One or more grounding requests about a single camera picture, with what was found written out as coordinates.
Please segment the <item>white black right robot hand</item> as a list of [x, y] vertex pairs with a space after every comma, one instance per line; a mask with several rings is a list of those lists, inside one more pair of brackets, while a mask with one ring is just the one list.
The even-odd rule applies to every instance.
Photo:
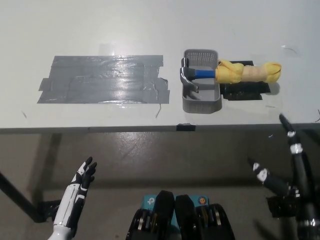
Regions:
[[286, 131], [291, 154], [292, 182], [286, 182], [272, 174], [256, 160], [249, 158], [248, 163], [262, 185], [275, 196], [267, 198], [268, 208], [274, 218], [295, 217], [302, 227], [320, 225], [320, 201], [309, 163], [300, 136], [289, 120], [279, 115], [281, 125]]

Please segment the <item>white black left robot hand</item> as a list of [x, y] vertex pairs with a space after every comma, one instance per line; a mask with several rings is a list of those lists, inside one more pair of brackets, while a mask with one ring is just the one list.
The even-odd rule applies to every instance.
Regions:
[[90, 156], [79, 167], [65, 189], [57, 210], [54, 224], [75, 229], [78, 226], [90, 184], [95, 179], [97, 163]]

